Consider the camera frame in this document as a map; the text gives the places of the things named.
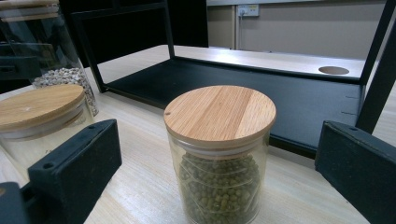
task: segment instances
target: bamboo lid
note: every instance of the bamboo lid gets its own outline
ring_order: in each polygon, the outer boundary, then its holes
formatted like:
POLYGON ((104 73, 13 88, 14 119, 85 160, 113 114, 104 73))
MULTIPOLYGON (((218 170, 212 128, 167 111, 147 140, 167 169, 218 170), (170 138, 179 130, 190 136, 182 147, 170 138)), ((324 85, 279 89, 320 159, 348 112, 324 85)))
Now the bamboo lid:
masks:
POLYGON ((6 0, 0 1, 0 9, 43 7, 51 4, 59 4, 59 0, 6 0))
POLYGON ((212 86, 186 92, 164 111, 175 138, 197 147, 239 147, 264 136, 276 118, 266 95, 237 86, 212 86))
POLYGON ((56 85, 0 101, 0 133, 35 127, 76 109, 84 99, 79 85, 56 85))
POLYGON ((44 20, 58 17, 58 0, 0 1, 0 18, 4 22, 44 20))

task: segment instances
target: glass jar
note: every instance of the glass jar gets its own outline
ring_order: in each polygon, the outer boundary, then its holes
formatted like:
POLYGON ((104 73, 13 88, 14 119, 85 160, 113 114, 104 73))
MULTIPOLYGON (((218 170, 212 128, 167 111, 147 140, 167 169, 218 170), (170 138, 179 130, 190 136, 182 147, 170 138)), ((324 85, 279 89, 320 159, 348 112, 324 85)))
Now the glass jar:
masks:
POLYGON ((67 30, 59 1, 0 1, 0 24, 15 56, 37 57, 41 77, 31 79, 36 88, 77 84, 84 88, 95 116, 98 108, 92 88, 67 30))
POLYGON ((183 207, 193 223, 250 223, 260 195, 276 108, 236 86, 186 92, 164 111, 183 207))
POLYGON ((93 124, 79 85, 56 85, 0 101, 0 145, 28 180, 27 168, 93 124))

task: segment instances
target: wall outlet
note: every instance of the wall outlet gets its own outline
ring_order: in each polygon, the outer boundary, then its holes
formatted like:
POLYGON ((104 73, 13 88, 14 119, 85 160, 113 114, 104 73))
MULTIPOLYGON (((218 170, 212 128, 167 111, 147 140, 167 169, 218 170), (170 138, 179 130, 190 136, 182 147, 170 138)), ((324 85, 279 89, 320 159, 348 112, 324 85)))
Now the wall outlet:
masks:
POLYGON ((259 16, 259 5, 239 5, 238 17, 255 17, 259 16))

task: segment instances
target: black shelf frame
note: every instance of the black shelf frame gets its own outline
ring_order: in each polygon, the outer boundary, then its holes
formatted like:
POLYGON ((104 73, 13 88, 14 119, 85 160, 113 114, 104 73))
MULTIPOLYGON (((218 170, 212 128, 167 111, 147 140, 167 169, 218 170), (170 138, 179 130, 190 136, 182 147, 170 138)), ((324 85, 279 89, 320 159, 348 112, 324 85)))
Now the black shelf frame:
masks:
POLYGON ((149 105, 166 108, 180 94, 200 87, 249 87, 268 95, 276 104, 277 118, 271 130, 270 145, 315 158, 324 120, 352 125, 367 133, 373 132, 396 79, 395 25, 391 29, 366 99, 365 88, 389 28, 395 5, 395 0, 388 0, 385 4, 361 78, 325 77, 176 56, 166 1, 122 7, 118 0, 113 0, 111 9, 73 13, 72 18, 100 92, 111 91, 149 105), (89 38, 84 31, 84 20, 153 9, 159 9, 163 14, 162 22, 170 59, 104 83, 89 38))

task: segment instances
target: green beans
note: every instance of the green beans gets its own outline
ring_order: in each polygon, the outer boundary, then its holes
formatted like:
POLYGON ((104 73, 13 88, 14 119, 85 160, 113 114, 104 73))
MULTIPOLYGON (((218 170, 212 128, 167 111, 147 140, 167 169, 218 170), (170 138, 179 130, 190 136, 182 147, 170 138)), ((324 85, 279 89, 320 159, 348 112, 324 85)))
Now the green beans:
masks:
POLYGON ((197 223, 249 223, 257 215, 261 179, 251 155, 218 161, 186 153, 179 179, 185 209, 197 223))

